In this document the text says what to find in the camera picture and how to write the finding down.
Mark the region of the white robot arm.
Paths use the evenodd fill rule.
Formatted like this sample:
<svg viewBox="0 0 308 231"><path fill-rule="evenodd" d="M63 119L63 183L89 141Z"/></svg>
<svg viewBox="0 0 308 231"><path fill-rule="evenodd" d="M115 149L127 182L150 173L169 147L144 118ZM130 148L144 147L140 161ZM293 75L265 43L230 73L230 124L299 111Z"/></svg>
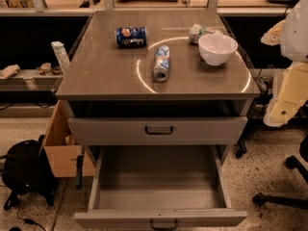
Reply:
<svg viewBox="0 0 308 231"><path fill-rule="evenodd" d="M282 74L280 87L273 97L263 121L280 127L308 101L308 0L299 0L285 19L276 23L262 37L266 45L280 45L281 55L292 61Z"/></svg>

